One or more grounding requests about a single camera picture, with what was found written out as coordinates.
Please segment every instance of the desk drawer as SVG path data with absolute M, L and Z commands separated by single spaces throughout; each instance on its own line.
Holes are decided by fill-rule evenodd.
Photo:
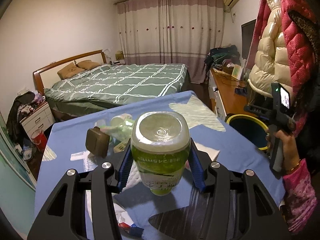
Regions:
M 226 110 L 224 109 L 224 105 L 220 96 L 219 91 L 215 92 L 216 95 L 216 106 L 215 106 L 215 112 L 217 116 L 219 116 L 223 121 L 226 119 Z
M 45 117 L 41 123 L 38 123 L 35 127 L 33 127 L 29 132 L 27 132 L 28 136 L 31 138 L 31 135 L 38 129 L 42 129 L 43 131 L 47 130 L 51 126 L 51 122 L 49 117 Z
M 214 90 L 217 88 L 216 83 L 214 82 L 214 78 L 212 76 L 212 73 L 210 71 L 210 78 L 209 78 L 209 85 L 208 85 L 208 90 L 209 90 L 209 98 L 210 99 L 216 99 Z
M 50 107 L 48 105 L 48 108 L 45 109 L 45 115 L 49 116 L 50 114 L 51 114 L 51 109 L 50 109 Z
M 43 111 L 42 109 L 41 110 L 38 110 L 36 115 L 33 117 L 31 116 L 31 120 L 29 121 L 28 119 L 25 120 L 23 123 L 22 123 L 22 126 L 24 128 L 24 130 L 28 133 L 30 130 L 32 130 L 34 127 L 37 127 L 37 125 L 41 125 L 43 120 L 47 117 L 45 111 Z

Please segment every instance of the curtain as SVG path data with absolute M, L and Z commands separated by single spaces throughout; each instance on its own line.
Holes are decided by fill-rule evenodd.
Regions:
M 191 82 L 204 81 L 204 59 L 222 42 L 223 0 L 129 0 L 117 8 L 127 64 L 183 63 Z

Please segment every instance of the white wall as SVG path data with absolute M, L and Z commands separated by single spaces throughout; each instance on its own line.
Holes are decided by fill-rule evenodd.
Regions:
M 17 92 L 34 90 L 32 72 L 120 42 L 108 0 L 13 0 L 0 20 L 0 111 L 7 120 Z
M 224 32 L 222 46 L 229 43 L 237 46 L 239 53 L 242 52 L 241 25 L 257 18 L 260 0 L 239 0 L 231 9 L 236 14 L 235 22 L 231 21 L 231 14 L 225 13 Z

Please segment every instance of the blue tablecloth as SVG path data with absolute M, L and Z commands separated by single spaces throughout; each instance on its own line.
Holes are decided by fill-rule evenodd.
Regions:
M 35 216 L 39 213 L 45 200 L 68 169 L 84 171 L 83 160 L 70 161 L 73 153 L 85 151 L 85 138 L 89 128 L 99 119 L 108 122 L 112 117 L 129 113 L 133 118 L 148 111 L 172 111 L 170 103 L 186 104 L 193 92 L 187 91 L 172 94 L 156 99 L 145 100 L 125 106 L 120 106 L 69 121 L 56 123 L 48 140 L 48 147 L 56 154 L 51 161 L 42 161 L 36 187 Z M 282 179 L 276 179 L 269 169 L 266 156 L 259 151 L 254 144 L 240 135 L 232 127 L 221 121 L 225 132 L 210 129 L 204 125 L 198 125 L 190 129 L 190 135 L 195 142 L 206 147 L 220 150 L 217 161 L 232 171 L 243 172 L 252 169 L 270 192 L 274 201 L 279 205 L 284 197 Z M 172 190 L 172 194 L 158 197 L 141 183 L 130 188 L 114 198 L 128 211 L 133 221 L 140 227 L 144 227 L 144 239 L 172 239 L 148 223 L 149 217 L 157 213 L 174 210 L 189 205 L 191 192 L 191 176 L 189 171 L 184 172 L 178 186 Z M 93 239 L 92 223 L 86 211 L 87 237 Z

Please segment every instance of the hand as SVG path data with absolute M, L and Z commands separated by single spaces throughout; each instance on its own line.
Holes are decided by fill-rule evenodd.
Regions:
M 285 171 L 290 171 L 294 167 L 297 166 L 297 164 L 300 161 L 298 149 L 296 145 L 296 139 L 293 134 L 287 134 L 283 130 L 279 130 L 273 134 L 276 138 L 279 138 L 282 140 L 283 143 L 283 168 Z M 266 140 L 268 141 L 268 148 L 271 147 L 270 142 L 270 135 L 268 134 L 266 137 Z

